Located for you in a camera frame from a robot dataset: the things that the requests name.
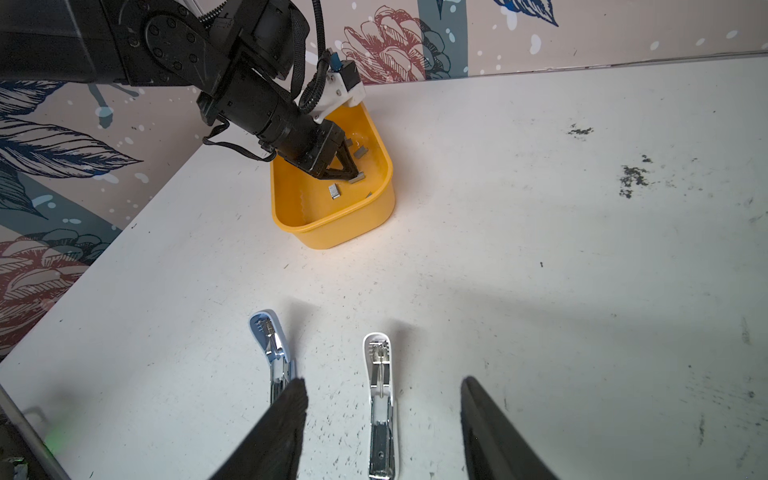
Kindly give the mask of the light blue stapler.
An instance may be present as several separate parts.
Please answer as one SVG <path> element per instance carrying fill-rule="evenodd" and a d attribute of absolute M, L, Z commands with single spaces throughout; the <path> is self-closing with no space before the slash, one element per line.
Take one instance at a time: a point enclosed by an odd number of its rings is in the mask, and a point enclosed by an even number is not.
<path fill-rule="evenodd" d="M 297 377 L 296 363 L 279 318 L 273 310 L 256 312 L 249 320 L 249 325 L 269 364 L 270 403 L 274 404 L 287 385 Z"/>

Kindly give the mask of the grey staple strip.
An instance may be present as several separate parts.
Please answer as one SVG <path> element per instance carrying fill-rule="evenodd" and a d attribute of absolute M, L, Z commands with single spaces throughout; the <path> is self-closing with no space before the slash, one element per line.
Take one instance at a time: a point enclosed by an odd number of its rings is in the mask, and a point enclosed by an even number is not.
<path fill-rule="evenodd" d="M 360 171 L 357 176 L 353 177 L 352 179 L 348 180 L 348 183 L 354 184 L 357 182 L 360 182 L 365 179 L 365 173 Z"/>

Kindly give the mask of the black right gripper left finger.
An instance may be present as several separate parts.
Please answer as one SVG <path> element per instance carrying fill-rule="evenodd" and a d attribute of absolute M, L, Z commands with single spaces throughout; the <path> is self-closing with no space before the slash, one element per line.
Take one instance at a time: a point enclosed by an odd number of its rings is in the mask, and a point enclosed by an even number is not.
<path fill-rule="evenodd" d="M 290 381 L 211 479 L 295 480 L 307 408 L 305 381 Z"/>

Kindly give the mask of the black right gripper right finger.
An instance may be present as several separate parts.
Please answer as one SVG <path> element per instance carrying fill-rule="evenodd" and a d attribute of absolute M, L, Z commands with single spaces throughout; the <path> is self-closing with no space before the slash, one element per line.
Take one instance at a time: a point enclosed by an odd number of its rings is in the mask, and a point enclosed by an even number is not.
<path fill-rule="evenodd" d="M 469 479 L 557 479 L 473 376 L 461 384 L 460 417 Z"/>

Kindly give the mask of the white mini stapler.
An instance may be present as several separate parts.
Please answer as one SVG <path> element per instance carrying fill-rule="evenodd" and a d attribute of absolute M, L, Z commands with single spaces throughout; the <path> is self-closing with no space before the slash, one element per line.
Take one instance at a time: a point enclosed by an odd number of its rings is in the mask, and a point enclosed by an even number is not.
<path fill-rule="evenodd" d="M 392 344 L 381 332 L 363 340 L 369 405 L 369 479 L 396 479 L 398 445 Z"/>

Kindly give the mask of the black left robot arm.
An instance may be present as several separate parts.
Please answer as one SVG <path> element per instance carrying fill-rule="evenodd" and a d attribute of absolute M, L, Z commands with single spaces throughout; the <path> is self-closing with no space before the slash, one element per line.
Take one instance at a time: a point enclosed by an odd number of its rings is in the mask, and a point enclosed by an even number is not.
<path fill-rule="evenodd" d="M 361 83 L 355 64 L 321 49 L 305 75 L 306 40 L 323 34 L 289 1 L 225 1 L 197 16 L 176 1 L 5 1 L 5 80 L 193 86 L 214 133 L 254 135 L 262 160 L 281 157 L 319 180 L 358 174 L 343 129 L 318 110 L 339 74 L 342 92 Z"/>

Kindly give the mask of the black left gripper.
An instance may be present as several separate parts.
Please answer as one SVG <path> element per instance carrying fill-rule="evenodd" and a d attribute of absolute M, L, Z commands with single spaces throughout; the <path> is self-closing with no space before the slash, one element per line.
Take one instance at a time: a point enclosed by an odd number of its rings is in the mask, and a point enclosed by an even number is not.
<path fill-rule="evenodd" d="M 353 180 L 359 175 L 344 131 L 327 120 L 315 124 L 311 131 L 299 132 L 295 139 L 281 147 L 281 156 L 311 177 Z"/>

